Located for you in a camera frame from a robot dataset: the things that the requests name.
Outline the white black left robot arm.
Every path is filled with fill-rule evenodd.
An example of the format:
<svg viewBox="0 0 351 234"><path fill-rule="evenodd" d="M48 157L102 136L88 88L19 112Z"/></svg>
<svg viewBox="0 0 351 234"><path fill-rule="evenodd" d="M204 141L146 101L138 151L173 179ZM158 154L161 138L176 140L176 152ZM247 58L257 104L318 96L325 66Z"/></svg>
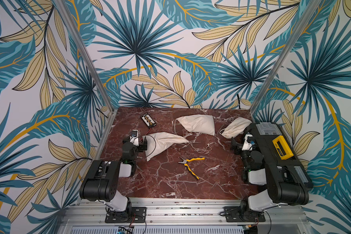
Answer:
<svg viewBox="0 0 351 234"><path fill-rule="evenodd" d="M123 141L119 160L94 160L79 190L81 199L104 204L107 217L114 221L128 222L134 215L130 199L118 191L119 179L134 176L137 156L147 150L147 139L134 142L129 137Z"/></svg>

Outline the cream cloth bag wall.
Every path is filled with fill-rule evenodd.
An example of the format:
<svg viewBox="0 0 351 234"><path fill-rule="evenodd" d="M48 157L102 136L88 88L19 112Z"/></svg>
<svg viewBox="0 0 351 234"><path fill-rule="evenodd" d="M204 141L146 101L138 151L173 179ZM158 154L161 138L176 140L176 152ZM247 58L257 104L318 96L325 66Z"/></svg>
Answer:
<svg viewBox="0 0 351 234"><path fill-rule="evenodd" d="M188 143L189 141L175 134L167 132L153 133L146 135L143 139L147 140L147 150L145 150L146 161L167 150L173 144Z"/></svg>

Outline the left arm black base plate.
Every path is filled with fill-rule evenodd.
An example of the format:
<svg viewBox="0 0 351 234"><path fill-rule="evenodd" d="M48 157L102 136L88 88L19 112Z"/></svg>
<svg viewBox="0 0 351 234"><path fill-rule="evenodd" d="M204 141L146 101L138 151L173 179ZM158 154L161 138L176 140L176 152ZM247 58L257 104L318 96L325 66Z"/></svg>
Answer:
<svg viewBox="0 0 351 234"><path fill-rule="evenodd" d="M107 208L105 223L146 223L146 207L129 207L123 212Z"/></svg>

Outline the cream cloth soil bag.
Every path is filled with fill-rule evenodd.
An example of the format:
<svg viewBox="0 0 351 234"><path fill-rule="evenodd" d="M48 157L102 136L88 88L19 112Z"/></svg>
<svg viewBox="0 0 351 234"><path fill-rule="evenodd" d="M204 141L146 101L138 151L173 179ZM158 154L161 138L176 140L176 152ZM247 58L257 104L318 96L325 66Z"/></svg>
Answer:
<svg viewBox="0 0 351 234"><path fill-rule="evenodd" d="M215 136L214 118L211 115L183 116L183 117L177 118L175 122L177 121L188 132L195 132L195 133ZM186 138L181 136L174 138L173 141L174 143L189 143L192 146L192 148L200 154L207 154L212 150L209 144L207 144L207 147L205 149L195 148L190 141L188 141Z"/></svg>

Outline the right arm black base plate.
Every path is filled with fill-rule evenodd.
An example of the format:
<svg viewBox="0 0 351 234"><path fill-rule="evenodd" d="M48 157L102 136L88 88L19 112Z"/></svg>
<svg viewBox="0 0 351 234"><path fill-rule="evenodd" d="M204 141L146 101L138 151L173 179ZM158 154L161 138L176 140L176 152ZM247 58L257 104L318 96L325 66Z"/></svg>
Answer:
<svg viewBox="0 0 351 234"><path fill-rule="evenodd" d="M223 207L223 211L218 214L225 217L227 222L265 222L264 213L251 210L245 200L242 200L239 206Z"/></svg>

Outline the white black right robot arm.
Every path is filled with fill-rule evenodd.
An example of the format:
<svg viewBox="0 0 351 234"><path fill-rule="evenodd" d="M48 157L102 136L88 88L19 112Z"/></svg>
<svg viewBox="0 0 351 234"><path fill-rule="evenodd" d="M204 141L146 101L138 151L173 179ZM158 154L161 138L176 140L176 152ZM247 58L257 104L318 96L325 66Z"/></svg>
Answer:
<svg viewBox="0 0 351 234"><path fill-rule="evenodd" d="M282 160L282 143L273 137L247 135L244 143L231 139L231 150L240 155L245 183L263 186L264 190L241 201L237 212L244 220L260 217L267 209L281 205L306 205L309 191L314 187L311 178L296 156Z"/></svg>

